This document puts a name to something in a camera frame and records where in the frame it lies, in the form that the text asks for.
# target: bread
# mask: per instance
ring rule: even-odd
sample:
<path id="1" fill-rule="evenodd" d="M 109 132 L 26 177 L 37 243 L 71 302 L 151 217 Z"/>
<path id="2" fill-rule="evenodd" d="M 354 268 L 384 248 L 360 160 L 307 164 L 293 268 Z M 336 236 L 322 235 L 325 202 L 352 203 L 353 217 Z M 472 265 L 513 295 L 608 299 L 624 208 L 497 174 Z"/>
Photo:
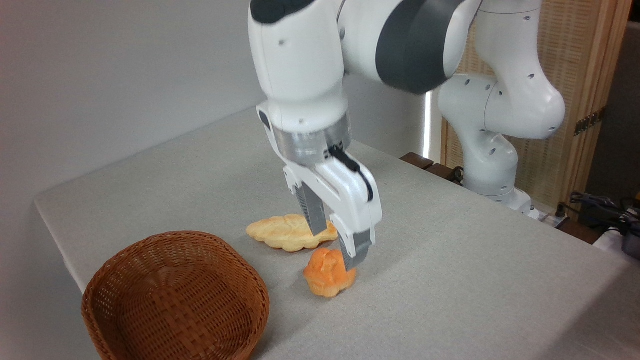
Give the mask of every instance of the bread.
<path id="1" fill-rule="evenodd" d="M 323 242 L 336 240 L 338 230 L 329 221 L 326 222 L 326 226 L 325 231 L 314 236 L 305 217 L 290 214 L 254 222 L 246 228 L 246 233 L 274 249 L 296 252 L 315 249 Z"/>
<path id="2" fill-rule="evenodd" d="M 303 275 L 312 293 L 322 297 L 335 297 L 356 281 L 356 269 L 348 272 L 340 250 L 317 249 Z"/>

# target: table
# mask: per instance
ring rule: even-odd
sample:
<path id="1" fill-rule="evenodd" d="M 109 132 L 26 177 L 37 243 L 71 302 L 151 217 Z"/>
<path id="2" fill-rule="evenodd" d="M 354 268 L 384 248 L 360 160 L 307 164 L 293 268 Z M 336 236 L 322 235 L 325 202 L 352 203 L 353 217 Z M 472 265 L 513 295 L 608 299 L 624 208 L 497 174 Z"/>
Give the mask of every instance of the table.
<path id="1" fill-rule="evenodd" d="M 273 250 L 244 231 L 300 211 L 253 109 L 36 205 L 81 289 L 152 234 L 222 237 L 269 290 L 257 359 L 640 357 L 638 266 L 360 143 L 349 151 L 376 177 L 384 217 L 355 285 L 331 300 L 302 277 L 310 250 Z"/>

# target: wooden panel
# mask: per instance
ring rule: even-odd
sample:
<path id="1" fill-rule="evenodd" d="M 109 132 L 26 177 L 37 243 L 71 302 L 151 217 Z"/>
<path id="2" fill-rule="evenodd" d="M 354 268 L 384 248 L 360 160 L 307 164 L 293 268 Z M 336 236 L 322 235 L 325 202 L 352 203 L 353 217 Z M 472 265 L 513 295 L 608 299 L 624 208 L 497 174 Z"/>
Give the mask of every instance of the wooden panel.
<path id="1" fill-rule="evenodd" d="M 630 6 L 631 0 L 606 1 L 600 8 L 599 14 L 606 23 L 602 29 L 598 28 L 595 35 L 590 59 L 590 65 L 594 64 L 590 66 L 593 73 L 586 74 L 589 87 L 585 87 L 582 94 L 585 101 L 581 111 L 587 115 L 606 105 Z M 583 192 L 586 189 L 599 134 L 600 125 L 597 125 L 579 136 L 568 138 L 573 143 L 572 151 L 576 153 L 570 156 L 560 200 L 567 201 L 573 191 Z"/>

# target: wicker basket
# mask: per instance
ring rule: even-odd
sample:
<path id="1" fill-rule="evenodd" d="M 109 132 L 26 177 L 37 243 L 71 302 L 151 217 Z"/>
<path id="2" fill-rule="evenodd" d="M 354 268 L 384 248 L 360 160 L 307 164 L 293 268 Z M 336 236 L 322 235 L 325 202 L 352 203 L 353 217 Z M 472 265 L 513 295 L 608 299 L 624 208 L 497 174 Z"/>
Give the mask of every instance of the wicker basket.
<path id="1" fill-rule="evenodd" d="M 267 324 L 269 295 L 222 239 L 179 231 L 107 261 L 82 312 L 103 359 L 248 359 Z"/>

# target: robotic arm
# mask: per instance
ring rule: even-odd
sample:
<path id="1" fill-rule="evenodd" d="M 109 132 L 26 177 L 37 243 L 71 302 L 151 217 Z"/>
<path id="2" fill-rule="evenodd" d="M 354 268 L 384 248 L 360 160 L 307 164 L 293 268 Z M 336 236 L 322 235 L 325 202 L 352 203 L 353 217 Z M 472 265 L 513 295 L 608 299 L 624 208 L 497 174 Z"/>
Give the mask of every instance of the robotic arm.
<path id="1" fill-rule="evenodd" d="M 347 151 L 347 73 L 423 94 L 450 78 L 481 0 L 252 0 L 249 39 L 268 100 L 257 106 L 314 234 L 333 213 L 347 270 L 376 242 L 378 187 Z"/>
<path id="2" fill-rule="evenodd" d="M 542 0 L 485 0 L 477 16 L 476 50 L 496 76 L 459 74 L 440 90 L 440 111 L 463 147 L 464 186 L 538 218 L 515 188 L 518 154 L 501 134 L 552 136 L 564 119 L 562 95 L 538 61 Z"/>

